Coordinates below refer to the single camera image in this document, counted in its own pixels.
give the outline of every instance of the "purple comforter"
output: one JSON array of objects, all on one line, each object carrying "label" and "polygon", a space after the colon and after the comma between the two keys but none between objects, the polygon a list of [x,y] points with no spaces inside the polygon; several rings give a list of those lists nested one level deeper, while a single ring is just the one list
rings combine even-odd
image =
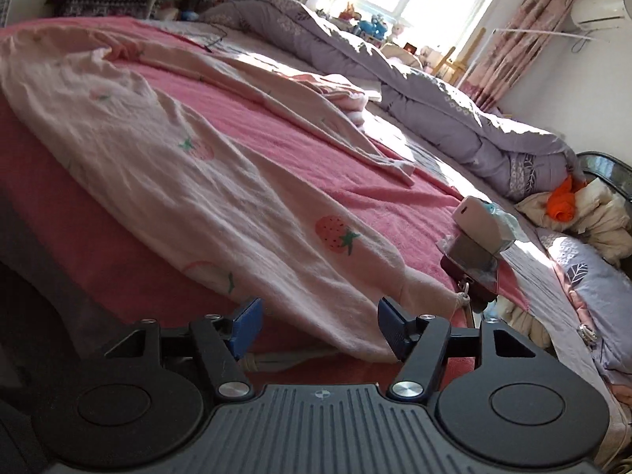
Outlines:
[{"label": "purple comforter", "polygon": [[582,177],[573,150],[556,135],[482,112],[459,90],[391,64],[296,0],[233,0],[200,20],[254,32],[325,74],[380,81],[384,110],[513,201],[553,190],[570,171]]}]

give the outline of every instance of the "curtain rod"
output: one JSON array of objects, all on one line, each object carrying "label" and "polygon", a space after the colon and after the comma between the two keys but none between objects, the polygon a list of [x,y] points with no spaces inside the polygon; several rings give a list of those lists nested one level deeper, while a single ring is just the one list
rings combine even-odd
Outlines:
[{"label": "curtain rod", "polygon": [[549,31],[549,30],[526,30],[524,28],[494,28],[492,30],[492,33],[489,34],[489,37],[485,41],[485,44],[483,45],[483,47],[480,50],[478,50],[478,53],[474,57],[474,60],[472,60],[472,63],[468,67],[468,69],[465,72],[465,74],[459,80],[459,83],[456,85],[457,89],[460,89],[461,85],[463,85],[463,82],[465,82],[467,77],[469,77],[469,75],[472,74],[472,71],[473,71],[474,67],[476,66],[476,63],[478,62],[478,60],[480,59],[481,55],[485,52],[485,50],[489,46],[489,43],[492,40],[492,38],[494,37],[494,34],[496,32],[513,32],[513,33],[526,33],[526,34],[558,35],[558,36],[562,36],[562,37],[573,37],[573,38],[576,38],[576,39],[584,39],[586,41],[598,41],[598,39],[596,39],[595,37],[589,37],[587,35],[579,35],[579,34],[570,34],[570,33],[567,33],[567,32],[552,32],[552,31]]}]

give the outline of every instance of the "pillow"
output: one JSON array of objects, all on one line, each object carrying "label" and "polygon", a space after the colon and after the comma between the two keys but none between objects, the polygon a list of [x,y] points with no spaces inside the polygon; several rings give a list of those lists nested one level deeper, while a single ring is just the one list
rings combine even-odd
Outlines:
[{"label": "pillow", "polygon": [[592,356],[613,385],[632,387],[632,282],[579,239],[538,228],[583,324],[596,332]]}]

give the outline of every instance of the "pink curtain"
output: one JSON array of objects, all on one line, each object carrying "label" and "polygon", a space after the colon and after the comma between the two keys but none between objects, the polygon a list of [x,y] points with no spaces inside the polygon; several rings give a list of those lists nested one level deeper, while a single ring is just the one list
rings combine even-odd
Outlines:
[{"label": "pink curtain", "polygon": [[[559,31],[574,1],[525,0],[505,28]],[[461,90],[481,110],[490,110],[520,79],[551,37],[498,32]]]}]

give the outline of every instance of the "metal screw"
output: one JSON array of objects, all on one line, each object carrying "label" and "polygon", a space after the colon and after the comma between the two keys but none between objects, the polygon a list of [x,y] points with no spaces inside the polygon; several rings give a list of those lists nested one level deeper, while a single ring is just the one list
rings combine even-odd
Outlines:
[{"label": "metal screw", "polygon": [[250,387],[241,381],[228,381],[219,386],[217,389],[224,397],[228,397],[230,399],[238,399],[243,397],[244,395],[248,395],[250,392]]},{"label": "metal screw", "polygon": [[399,397],[418,397],[423,394],[423,387],[414,381],[400,381],[391,387],[391,392]]}]

